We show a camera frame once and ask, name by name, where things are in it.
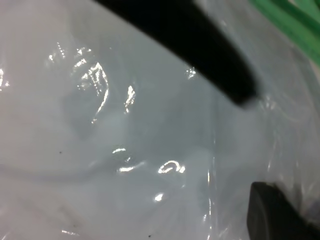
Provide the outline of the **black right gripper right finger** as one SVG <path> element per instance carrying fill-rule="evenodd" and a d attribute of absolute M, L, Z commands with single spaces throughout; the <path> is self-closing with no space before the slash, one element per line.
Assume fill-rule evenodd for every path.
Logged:
<path fill-rule="evenodd" d="M 266 182 L 250 186 L 246 224 L 250 240 L 320 238 L 320 229 L 306 221 L 279 188 Z"/>

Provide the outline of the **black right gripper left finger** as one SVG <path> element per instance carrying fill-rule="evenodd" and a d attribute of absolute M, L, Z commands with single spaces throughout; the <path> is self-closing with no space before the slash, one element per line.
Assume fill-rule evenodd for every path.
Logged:
<path fill-rule="evenodd" d="M 256 77 L 240 51 L 192 0 L 97 0 L 194 67 L 234 105 L 260 96 Z"/>

